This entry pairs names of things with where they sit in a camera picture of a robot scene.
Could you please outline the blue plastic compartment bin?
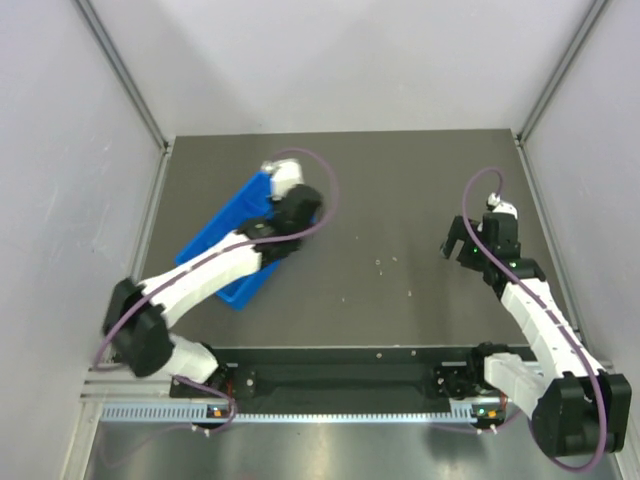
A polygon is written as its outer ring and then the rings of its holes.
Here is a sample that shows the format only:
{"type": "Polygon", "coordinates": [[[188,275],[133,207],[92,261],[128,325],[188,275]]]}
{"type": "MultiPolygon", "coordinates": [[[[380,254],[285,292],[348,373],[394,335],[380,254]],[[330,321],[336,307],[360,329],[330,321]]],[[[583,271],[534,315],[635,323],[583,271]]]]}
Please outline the blue plastic compartment bin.
{"type": "Polygon", "coordinates": [[[319,191],[303,183],[284,197],[270,196],[270,179],[258,173],[176,257],[180,276],[163,304],[175,317],[212,295],[243,308],[280,260],[261,264],[259,245],[294,239],[312,228],[323,204],[319,191]]]}

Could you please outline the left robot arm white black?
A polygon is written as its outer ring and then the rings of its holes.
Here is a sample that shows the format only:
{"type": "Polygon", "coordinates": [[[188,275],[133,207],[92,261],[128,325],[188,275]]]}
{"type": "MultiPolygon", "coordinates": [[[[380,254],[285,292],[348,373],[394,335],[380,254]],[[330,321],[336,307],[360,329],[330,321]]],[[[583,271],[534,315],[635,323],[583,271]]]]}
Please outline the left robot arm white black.
{"type": "Polygon", "coordinates": [[[103,322],[105,340],[137,378],[164,373],[217,386],[227,368],[213,349],[171,328],[219,290],[298,250],[322,203],[317,190],[298,184],[275,202],[272,214],[246,220],[191,260],[138,284],[119,281],[103,322]]]}

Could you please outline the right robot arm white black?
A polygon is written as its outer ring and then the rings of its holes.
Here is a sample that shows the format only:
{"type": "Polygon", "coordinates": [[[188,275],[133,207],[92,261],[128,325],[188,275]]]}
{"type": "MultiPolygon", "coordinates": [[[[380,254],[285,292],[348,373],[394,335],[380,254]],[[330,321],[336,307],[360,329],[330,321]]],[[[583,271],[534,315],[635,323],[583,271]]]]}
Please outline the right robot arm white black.
{"type": "Polygon", "coordinates": [[[619,452],[627,433],[632,388],[586,350],[558,308],[538,262],[521,254],[515,214],[494,209],[473,221],[454,217],[441,246],[444,258],[481,273],[513,317],[535,356],[529,368],[506,346],[472,349],[475,385],[506,394],[527,416],[533,438],[550,457],[619,452]]]}

